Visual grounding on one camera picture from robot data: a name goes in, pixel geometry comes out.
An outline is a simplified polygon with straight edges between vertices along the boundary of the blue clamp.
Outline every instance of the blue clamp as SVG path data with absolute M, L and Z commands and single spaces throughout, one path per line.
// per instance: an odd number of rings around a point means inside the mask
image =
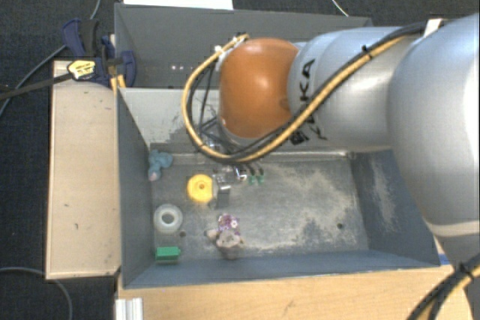
M 119 58 L 115 58 L 116 51 L 107 36 L 101 38 L 101 54 L 99 55 L 96 44 L 98 21 L 89 19 L 81 21 L 72 19 L 65 23 L 61 29 L 61 38 L 65 46 L 73 53 L 75 58 L 90 58 L 95 62 L 95 76 L 90 82 L 110 87 L 110 80 L 115 76 L 109 71 L 114 67 L 114 74 L 121 74 L 125 78 L 127 87 L 132 87 L 137 74 L 137 63 L 133 51 L 123 51 Z

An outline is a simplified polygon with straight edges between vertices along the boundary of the wooden table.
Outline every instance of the wooden table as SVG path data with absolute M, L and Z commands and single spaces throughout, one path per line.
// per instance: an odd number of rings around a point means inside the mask
M 55 74 L 65 65 L 56 62 Z M 68 81 L 55 85 L 52 97 L 47 278 L 112 275 L 120 266 L 113 93 Z M 76 145 L 80 137 L 83 145 Z M 118 298 L 142 298 L 145 320 L 398 320 L 451 269 L 135 290 L 122 289 L 119 281 Z M 463 292 L 447 301 L 439 317 L 471 318 Z

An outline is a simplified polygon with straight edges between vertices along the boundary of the yellow cable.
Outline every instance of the yellow cable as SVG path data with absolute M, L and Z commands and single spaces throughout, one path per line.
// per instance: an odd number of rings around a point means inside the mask
M 205 70 L 211 63 L 213 63 L 215 60 L 217 60 L 220 55 L 224 52 L 226 52 L 228 49 L 233 48 L 237 43 L 247 40 L 249 38 L 248 34 L 243 34 L 238 37 L 234 37 L 230 42 L 225 44 L 221 49 L 219 49 L 215 54 L 210 56 L 207 60 L 205 60 L 199 67 L 196 68 L 196 70 L 188 77 L 187 82 L 185 83 L 184 91 L 181 96 L 181 113 L 183 116 L 183 120 L 185 122 L 185 128 L 187 128 L 187 132 L 192 138 L 193 141 L 199 146 L 199 147 L 204 147 L 204 150 L 208 150 L 207 152 L 211 156 L 215 157 L 221 157 L 223 159 L 228 159 L 230 156 L 222 154 L 221 152 L 216 152 L 211 150 L 209 147 L 205 146 L 205 143 L 202 141 L 202 139 L 197 135 L 195 132 L 195 129 L 188 118 L 188 113 L 187 113 L 187 100 L 188 100 L 188 93 L 191 89 L 192 84 L 194 83 L 195 79 L 202 73 L 203 70 Z
M 318 108 L 318 106 L 350 75 L 355 73 L 358 69 L 360 69 L 363 65 L 368 63 L 372 58 L 375 56 L 378 56 L 380 53 L 383 51 L 387 50 L 391 46 L 395 45 L 398 43 L 400 40 L 402 40 L 404 37 L 397 37 L 396 39 L 390 40 L 383 45 L 377 47 L 376 49 L 372 49 L 369 53 L 366 53 L 364 56 L 362 56 L 359 60 L 353 62 L 349 67 L 345 68 L 342 72 L 340 72 L 334 79 L 332 79 L 327 85 L 324 87 L 324 89 L 311 101 L 311 103 L 307 106 L 307 108 L 291 123 L 290 126 L 288 126 L 287 129 L 285 129 L 284 132 L 282 132 L 280 135 L 278 135 L 274 140 L 272 140 L 269 144 L 266 146 L 262 147 L 260 150 L 257 152 L 248 155 L 246 157 L 243 157 L 241 159 L 235 160 L 235 163 L 246 163 L 255 159 L 258 159 L 259 157 L 269 153 L 270 151 L 276 149 L 279 147 L 283 142 L 285 142 L 290 135 L 295 132 L 306 120 L 307 118 L 315 111 L 315 109 Z M 232 40 L 230 41 L 226 46 L 222 48 L 222 51 L 227 50 L 231 48 L 232 46 L 235 46 L 237 43 L 237 40 Z M 184 87 L 184 92 L 181 98 L 181 113 L 183 115 L 183 119 L 185 122 L 185 127 L 187 128 L 187 132 L 192 138 L 193 141 L 199 146 L 202 147 L 202 151 L 213 156 L 217 157 L 220 159 L 230 159 L 232 158 L 232 155 L 228 154 L 222 154 L 221 152 L 217 152 L 210 147 L 208 147 L 202 139 L 197 135 L 195 132 L 195 129 L 193 128 L 192 123 L 190 122 L 190 119 L 188 118 L 187 114 L 187 99 L 188 99 L 188 93 L 191 89 L 191 85 L 193 84 L 194 80 L 198 77 L 198 75 L 206 69 L 213 61 L 215 61 L 221 54 L 220 52 L 216 52 L 214 55 L 212 55 L 210 58 L 208 58 L 206 61 L 204 61 L 188 78 L 187 83 L 185 84 Z

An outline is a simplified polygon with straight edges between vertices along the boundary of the gray bin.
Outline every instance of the gray bin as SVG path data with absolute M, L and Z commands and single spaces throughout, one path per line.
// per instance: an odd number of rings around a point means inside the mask
M 286 144 L 261 161 L 262 185 L 234 184 L 228 208 L 189 200 L 186 183 L 218 164 L 197 154 L 182 127 L 179 98 L 191 68 L 235 33 L 306 41 L 369 25 L 369 19 L 263 11 L 118 4 L 118 52 L 134 51 L 133 88 L 118 94 L 121 272 L 126 289 L 233 283 L 439 265 L 437 250 L 390 151 L 352 154 Z M 159 181 L 147 179 L 153 148 L 173 155 Z M 183 213 L 183 236 L 153 225 L 164 203 Z M 219 214 L 240 220 L 245 249 L 226 260 L 204 236 Z M 155 248 L 175 245 L 174 265 Z

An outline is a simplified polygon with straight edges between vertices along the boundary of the white bracket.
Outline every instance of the white bracket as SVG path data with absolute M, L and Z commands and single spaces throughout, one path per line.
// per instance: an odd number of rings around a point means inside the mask
M 143 320 L 143 299 L 116 299 L 115 320 Z

